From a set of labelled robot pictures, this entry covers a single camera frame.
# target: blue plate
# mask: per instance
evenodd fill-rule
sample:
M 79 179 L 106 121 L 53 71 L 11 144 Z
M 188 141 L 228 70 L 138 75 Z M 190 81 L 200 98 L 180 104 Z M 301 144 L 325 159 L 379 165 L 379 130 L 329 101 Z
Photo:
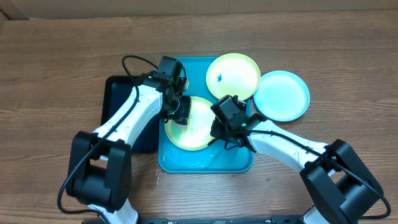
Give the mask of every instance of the blue plate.
M 274 121 L 293 121 L 307 110 L 310 91 L 304 81 L 291 72 L 273 71 L 261 77 L 254 93 L 260 112 Z
M 188 96 L 199 96 L 211 103 L 218 101 L 206 85 L 206 72 L 217 57 L 178 57 L 187 71 L 189 79 Z M 246 113 L 251 114 L 248 106 Z M 224 141 L 197 151 L 177 147 L 167 137 L 164 123 L 159 124 L 159 165 L 171 173 L 238 173 L 245 172 L 254 162 L 254 154 L 246 148 L 224 149 Z

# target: wire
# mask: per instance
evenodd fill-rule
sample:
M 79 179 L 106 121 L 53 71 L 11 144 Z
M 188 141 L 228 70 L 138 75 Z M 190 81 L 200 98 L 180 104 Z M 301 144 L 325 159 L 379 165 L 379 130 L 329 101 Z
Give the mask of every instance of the wire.
M 122 59 L 122 66 L 124 68 L 124 70 L 126 71 L 126 73 L 129 75 L 129 77 L 131 77 L 131 80 L 133 81 L 132 75 L 130 73 L 130 71 L 127 69 L 124 61 L 126 58 L 137 58 L 140 60 L 143 60 L 149 64 L 151 64 L 153 67 L 157 68 L 157 66 L 150 62 L 147 59 L 144 59 L 142 57 L 139 56 L 135 56 L 135 55 L 127 55 L 124 56 Z M 79 167 L 82 165 L 82 163 L 84 161 L 86 161 L 87 159 L 90 158 L 90 156 L 97 150 L 97 148 L 100 147 L 100 145 L 102 145 L 105 141 L 106 138 L 109 137 L 117 128 L 118 126 L 127 118 L 127 116 L 129 116 L 129 114 L 131 113 L 131 111 L 134 109 L 134 107 L 137 105 L 138 103 L 138 99 L 139 99 L 139 89 L 137 85 L 134 85 L 135 89 L 136 89 L 136 98 L 134 99 L 134 102 L 132 103 L 131 107 L 127 110 L 127 112 L 120 118 L 120 120 L 112 126 L 112 128 L 85 154 L 85 156 L 83 156 L 83 158 L 81 159 L 81 161 L 76 165 L 76 167 L 72 170 L 72 172 L 70 172 L 69 176 L 65 179 L 65 181 L 63 182 L 59 193 L 58 193 L 58 197 L 57 197 L 57 205 L 58 208 L 61 212 L 65 213 L 65 214 L 82 214 L 82 213 L 88 213 L 88 212 L 93 212 L 93 213 L 97 213 L 98 216 L 100 216 L 104 222 L 106 224 L 109 224 L 109 220 L 106 218 L 106 216 L 104 215 L 103 212 L 98 211 L 98 210 L 94 210 L 94 209 L 83 209 L 83 210 L 66 210 L 62 207 L 62 195 L 63 192 L 65 191 L 68 183 L 71 181 L 71 179 L 73 178 L 73 176 L 75 175 L 76 171 L 79 169 Z
M 352 178 L 356 179 L 358 182 L 360 182 L 361 184 L 365 185 L 365 187 L 367 187 L 369 190 L 371 190 L 372 192 L 374 192 L 384 203 L 384 205 L 386 206 L 387 211 L 385 212 L 385 214 L 382 215 L 370 215 L 370 216 L 362 216 L 361 219 L 368 219 L 368 220 L 378 220 L 378 219 L 382 219 L 382 218 L 387 218 L 390 214 L 391 214 L 391 206 L 390 203 L 387 201 L 387 199 L 385 198 L 385 196 L 383 196 L 382 194 L 380 194 L 374 187 L 372 187 L 368 182 L 366 182 L 365 180 L 361 179 L 360 177 L 358 177 L 357 175 L 353 174 L 351 171 L 349 171 L 347 168 L 343 167 L 342 165 L 340 165 L 339 163 L 333 161 L 330 158 L 327 158 L 325 155 L 314 151 L 313 149 L 309 148 L 308 146 L 304 146 L 303 144 L 299 143 L 298 141 L 284 135 L 281 133 L 277 133 L 274 131 L 262 131 L 262 130 L 246 130 L 246 131 L 240 131 L 240 132 L 236 132 L 233 134 L 248 134 L 248 133 L 261 133 L 261 134 L 270 134 L 275 135 L 275 136 L 279 136 L 282 137 L 296 145 L 298 145 L 299 147 L 301 147 L 302 149 L 321 157 L 322 159 L 328 161 L 330 164 L 332 164 L 335 168 L 340 169 L 342 171 L 344 171 L 346 174 L 350 175 Z

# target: light yellow plate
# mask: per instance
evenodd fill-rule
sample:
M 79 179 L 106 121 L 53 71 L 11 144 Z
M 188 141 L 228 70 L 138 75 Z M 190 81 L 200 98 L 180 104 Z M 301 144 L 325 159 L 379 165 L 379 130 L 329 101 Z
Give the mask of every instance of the light yellow plate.
M 215 114 L 210 107 L 210 101 L 191 96 L 191 111 L 188 119 L 188 128 L 183 129 L 169 121 L 164 124 L 167 137 L 177 147 L 185 150 L 195 151 L 207 147 L 214 138 L 210 136 L 211 125 Z
M 207 88 L 218 99 L 237 95 L 246 100 L 260 84 L 260 69 L 255 61 L 243 54 L 225 54 L 214 60 L 206 74 Z

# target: blue tray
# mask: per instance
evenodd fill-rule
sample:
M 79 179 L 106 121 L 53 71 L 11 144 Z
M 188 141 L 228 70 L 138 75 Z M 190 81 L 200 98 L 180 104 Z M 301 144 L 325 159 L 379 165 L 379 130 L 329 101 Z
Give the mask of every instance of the blue tray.
M 215 98 L 206 85 L 206 72 L 217 57 L 177 57 L 187 71 L 188 90 L 184 95 L 199 96 L 215 103 Z M 250 100 L 246 113 L 251 115 Z M 253 165 L 254 154 L 246 148 L 224 149 L 224 141 L 198 151 L 187 151 L 177 147 L 167 137 L 164 123 L 159 124 L 159 165 L 170 173 L 239 173 Z

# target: wood grain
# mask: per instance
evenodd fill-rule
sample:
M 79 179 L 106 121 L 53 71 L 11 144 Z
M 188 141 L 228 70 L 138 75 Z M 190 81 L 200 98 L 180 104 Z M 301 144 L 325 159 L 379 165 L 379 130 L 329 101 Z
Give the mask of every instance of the wood grain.
M 105 80 L 121 58 L 252 57 L 289 70 L 311 93 L 300 119 L 278 124 L 314 141 L 348 141 L 398 213 L 398 11 L 6 21 L 0 35 L 0 222 L 78 223 L 56 206 L 70 143 L 100 124 Z M 135 74 L 150 69 L 130 60 Z M 130 200 L 144 218 L 242 218 L 305 212 L 298 174 L 256 155 L 243 174 L 168 174 L 156 154 L 132 158 Z M 65 197 L 67 208 L 83 208 Z M 369 213 L 383 213 L 377 203 Z

